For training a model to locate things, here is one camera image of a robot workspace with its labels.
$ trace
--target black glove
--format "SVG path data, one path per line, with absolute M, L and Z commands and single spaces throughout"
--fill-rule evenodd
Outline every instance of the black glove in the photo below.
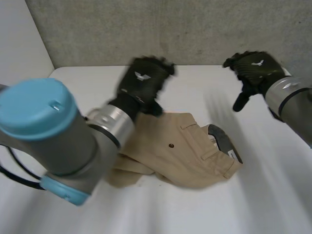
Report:
M 242 92 L 233 105 L 236 112 L 243 109 L 250 96 L 262 94 L 265 97 L 272 84 L 286 77 L 281 65 L 266 52 L 236 53 L 223 67 L 230 67 L 243 83 Z
M 121 80 L 117 94 L 132 96 L 139 103 L 141 112 L 159 116 L 162 108 L 155 101 L 157 93 L 165 80 L 174 73 L 174 64 L 167 62 L 165 58 L 135 58 Z

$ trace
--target glove logo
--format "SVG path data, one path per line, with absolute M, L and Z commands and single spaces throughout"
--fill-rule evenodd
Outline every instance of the glove logo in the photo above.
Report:
M 136 78 L 139 79 L 139 80 L 141 80 L 141 81 L 143 81 L 143 80 L 145 80 L 145 79 L 151 78 L 151 77 L 149 77 L 148 75 L 142 75 L 142 76 L 141 76 L 141 74 L 140 74 L 139 72 L 135 72 L 135 75 L 136 75 Z
M 259 63 L 253 62 L 252 65 L 258 65 L 259 67 L 263 64 L 264 60 L 261 60 Z

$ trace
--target khaki pants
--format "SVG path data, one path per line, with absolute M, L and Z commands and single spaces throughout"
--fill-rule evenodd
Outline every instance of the khaki pants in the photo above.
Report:
M 204 129 L 189 113 L 141 114 L 107 181 L 126 187 L 155 173 L 177 186 L 204 188 L 231 178 L 242 164 L 219 151 Z

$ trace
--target cable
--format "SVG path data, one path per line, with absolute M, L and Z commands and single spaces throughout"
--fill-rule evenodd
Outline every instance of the cable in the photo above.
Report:
M 39 183 L 37 182 L 33 182 L 33 181 L 30 181 L 30 180 L 27 180 L 27 179 L 24 179 L 24 178 L 21 178 L 11 172 L 9 172 L 8 170 L 6 170 L 4 167 L 2 167 L 0 165 L 0 172 L 3 173 L 6 177 L 8 177 L 9 179 L 11 180 L 14 180 L 15 182 L 18 182 L 20 184 L 23 184 L 27 187 L 31 187 L 31 188 L 34 188 L 34 189 L 39 189 L 39 190 L 45 190 L 44 188 L 42 188 L 40 186 Z
M 31 175 L 32 177 L 34 178 L 38 178 L 38 179 L 41 179 L 39 176 L 33 174 L 31 171 L 29 171 L 18 159 L 17 157 L 15 156 L 13 150 L 10 148 L 10 147 L 7 147 L 5 146 L 9 152 L 9 154 L 12 156 L 12 158 L 14 159 L 14 161 L 25 171 L 27 172 L 29 175 Z M 27 187 L 30 187 L 30 188 L 34 188 L 34 189 L 39 189 L 39 190 L 45 190 L 44 188 L 42 188 L 40 186 L 39 183 L 37 182 L 33 182 L 33 181 L 30 181 L 30 180 L 27 180 L 27 179 L 24 179 L 24 178 L 21 178 L 11 172 L 9 172 L 8 170 L 6 170 L 4 167 L 2 167 L 1 165 L 1 162 L 0 162 L 0 173 L 3 173 L 6 177 L 8 177 L 9 179 L 17 182 L 17 183 L 20 183 L 22 185 L 25 185 Z
M 32 176 L 33 178 L 37 179 L 37 180 L 41 180 L 40 176 L 35 175 L 34 173 L 32 173 L 31 171 L 29 171 L 16 157 L 15 153 L 13 152 L 13 150 L 8 147 L 5 146 L 7 151 L 9 152 L 9 154 L 11 155 L 11 157 L 13 158 L 13 160 L 30 176 Z

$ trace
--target white table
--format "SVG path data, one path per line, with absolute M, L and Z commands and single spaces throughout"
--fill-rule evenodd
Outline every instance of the white table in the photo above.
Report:
M 50 77 L 69 88 L 86 114 L 113 97 L 123 69 L 67 67 Z M 221 66 L 179 66 L 178 76 L 160 95 L 165 110 L 190 112 L 200 126 L 214 123 L 232 138 L 244 166 L 229 181 L 204 190 L 177 188 L 154 176 L 143 176 L 125 189 L 101 181 L 82 207 L 32 190 L 25 197 L 19 227 L 11 230 L 23 234 L 312 233 L 312 150 L 271 117 L 261 96 L 252 97 L 243 111 L 234 113 L 232 104 L 240 88 L 234 74 Z

